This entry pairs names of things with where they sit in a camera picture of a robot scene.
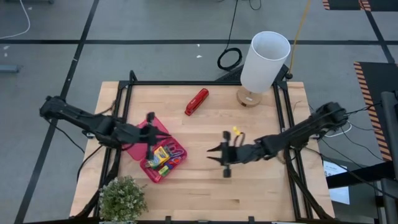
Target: orange and black striped tape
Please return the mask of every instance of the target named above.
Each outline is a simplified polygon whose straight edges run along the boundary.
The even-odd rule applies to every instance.
[[[322,0],[322,4],[326,10],[330,10],[329,0]]]
[[[374,103],[370,95],[368,85],[366,84],[365,76],[363,75],[362,66],[359,62],[354,62],[354,68],[356,72],[356,77],[359,81],[359,86],[361,87],[363,98],[365,100],[365,104],[371,106]],[[377,143],[379,144],[381,156],[385,161],[391,161],[390,150],[388,148],[388,144],[386,138],[384,137],[383,131],[381,130],[380,121],[377,117],[377,112],[374,106],[368,109],[368,114],[374,128],[374,134],[376,135]]]
[[[369,4],[369,0],[358,0],[359,5],[361,6],[362,10],[371,11],[371,5]]]

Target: red stapler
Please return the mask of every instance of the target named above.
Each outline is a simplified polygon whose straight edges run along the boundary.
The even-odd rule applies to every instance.
[[[206,97],[209,95],[209,91],[205,88],[199,91],[199,93],[189,102],[185,109],[185,114],[191,116],[193,112],[204,102]]]

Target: white lamp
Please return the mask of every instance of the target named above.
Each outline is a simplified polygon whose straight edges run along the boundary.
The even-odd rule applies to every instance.
[[[261,93],[271,87],[289,53],[290,44],[283,35],[264,31],[253,37],[241,74],[243,87],[237,92],[243,106],[260,103]]]

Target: yellow object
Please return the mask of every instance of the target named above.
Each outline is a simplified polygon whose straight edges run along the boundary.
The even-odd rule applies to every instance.
[[[163,166],[163,168],[161,168],[159,170],[159,174],[162,176],[166,176],[169,173],[169,168],[167,166]]]
[[[170,155],[166,152],[166,150],[162,146],[160,146],[154,152],[154,159],[149,160],[148,164],[154,169],[162,165],[168,159],[170,159]]]
[[[232,128],[232,130],[235,132],[236,135],[240,135],[241,134],[241,132],[238,130],[238,128],[236,126],[234,126]]]
[[[296,33],[296,36],[294,37],[294,43],[293,43],[293,49],[292,49],[292,57],[290,59],[290,67],[289,67],[289,73],[290,74],[292,74],[292,69],[293,69],[294,50],[296,49],[296,42],[297,42],[297,39],[299,39],[300,31],[301,31],[301,28],[303,27],[305,17],[307,16],[307,12],[310,9],[310,5],[311,5],[311,0],[308,0],[307,5],[305,6],[305,9],[304,9],[303,17],[301,18],[300,25],[299,25],[297,33]]]

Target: yellow rope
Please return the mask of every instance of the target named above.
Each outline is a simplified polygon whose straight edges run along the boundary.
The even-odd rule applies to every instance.
[[[289,73],[290,74],[292,74],[292,68],[293,68],[293,63],[294,63],[294,51],[296,49],[296,42],[297,42],[297,39],[299,38],[301,28],[303,27],[305,17],[307,16],[307,12],[310,9],[310,5],[311,5],[311,0],[308,0],[307,5],[305,6],[305,9],[304,9],[303,17],[301,18],[300,25],[299,25],[297,33],[296,33],[296,36],[294,37],[292,58],[290,59],[290,67],[289,67]]]

